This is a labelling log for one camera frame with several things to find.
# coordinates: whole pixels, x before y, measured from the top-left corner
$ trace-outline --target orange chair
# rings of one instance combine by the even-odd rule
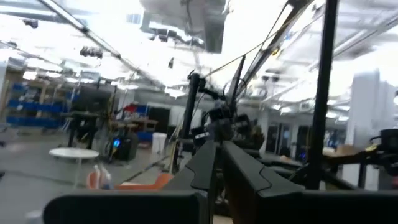
[[[173,178],[170,174],[160,174],[154,184],[150,185],[141,185],[141,184],[132,184],[132,185],[116,185],[114,186],[115,190],[160,190],[164,185],[166,185],[169,180]],[[91,172],[87,176],[86,187],[87,189],[95,189],[96,182],[96,173]]]

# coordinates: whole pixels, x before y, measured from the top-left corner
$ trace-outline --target black monitor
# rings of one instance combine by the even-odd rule
[[[72,110],[89,111],[92,113],[107,112],[111,106],[112,93],[106,90],[97,90],[89,86],[82,86],[78,96],[72,103]]]

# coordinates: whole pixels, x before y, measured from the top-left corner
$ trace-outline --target round white table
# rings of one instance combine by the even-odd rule
[[[78,161],[78,167],[76,170],[75,182],[73,183],[73,188],[77,187],[80,175],[80,169],[81,169],[81,161],[83,159],[95,159],[100,155],[99,152],[96,152],[94,150],[70,148],[70,147],[51,149],[49,151],[49,154],[57,158],[76,159]]]

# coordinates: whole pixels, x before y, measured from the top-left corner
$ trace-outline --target table leg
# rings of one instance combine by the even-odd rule
[[[80,169],[81,169],[81,158],[78,159],[77,162],[77,170],[75,174],[75,183],[73,184],[73,189],[77,188],[77,184],[79,183]]]

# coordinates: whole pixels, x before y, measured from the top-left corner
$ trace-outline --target floor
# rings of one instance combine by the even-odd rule
[[[27,215],[44,208],[51,199],[73,191],[76,163],[55,159],[48,151],[66,142],[66,136],[23,136],[0,148],[0,169],[6,175],[0,180],[0,223],[27,223]],[[106,165],[115,183],[123,183],[134,174],[159,160],[150,149],[140,149],[129,163]],[[78,187],[85,187],[85,177],[93,171],[94,162],[82,165]],[[131,182],[152,184],[160,174],[154,167]],[[232,223],[229,218],[215,217],[215,224]]]

